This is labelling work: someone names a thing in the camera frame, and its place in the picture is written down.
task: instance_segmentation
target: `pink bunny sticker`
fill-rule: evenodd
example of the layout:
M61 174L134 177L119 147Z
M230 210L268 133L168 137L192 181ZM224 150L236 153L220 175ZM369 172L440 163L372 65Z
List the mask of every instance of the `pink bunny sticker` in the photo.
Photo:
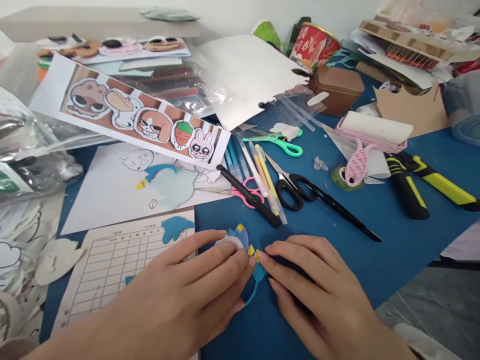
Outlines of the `pink bunny sticker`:
M188 147L188 153L192 158L199 159L201 161L208 161L214 152L214 146L212 140L214 136L207 132L204 135L204 131L200 128L195 130L195 136L190 142Z

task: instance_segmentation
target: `floor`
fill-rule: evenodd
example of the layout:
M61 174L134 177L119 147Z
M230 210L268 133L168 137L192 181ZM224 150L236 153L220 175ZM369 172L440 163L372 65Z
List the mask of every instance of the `floor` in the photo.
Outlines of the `floor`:
M480 271L428 267L377 310L390 327L407 323L462 360L480 354Z

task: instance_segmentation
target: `white wall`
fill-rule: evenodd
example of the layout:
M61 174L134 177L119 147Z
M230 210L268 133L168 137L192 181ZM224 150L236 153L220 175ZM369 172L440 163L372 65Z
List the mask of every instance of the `white wall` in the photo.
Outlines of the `white wall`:
M197 43L247 34L260 19L272 21L282 41L290 38L293 23L302 16L343 38L371 18L387 0L1 0L0 17L35 5L150 7L188 9L201 16ZM428 5L457 17L480 9L480 0L424 0ZM0 54L11 43L0 32Z

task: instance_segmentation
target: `paint roller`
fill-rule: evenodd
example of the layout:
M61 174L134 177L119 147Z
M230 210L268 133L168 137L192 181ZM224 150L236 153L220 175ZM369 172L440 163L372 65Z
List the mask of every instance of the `paint roller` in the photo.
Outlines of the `paint roller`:
M371 149L397 154L407 147L407 138L413 129L413 125L349 111L335 128L338 136L353 140L357 145L345 168L346 184L360 185L367 173Z

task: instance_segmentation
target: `pink roller handle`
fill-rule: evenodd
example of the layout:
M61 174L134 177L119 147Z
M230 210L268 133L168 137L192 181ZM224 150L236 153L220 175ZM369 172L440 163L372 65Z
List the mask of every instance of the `pink roller handle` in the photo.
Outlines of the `pink roller handle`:
M375 148L376 144L362 146L360 139L356 138L356 151L348 160L345 168L345 182L349 187L356 187L362 183L367 174L367 167L369 164L369 151Z

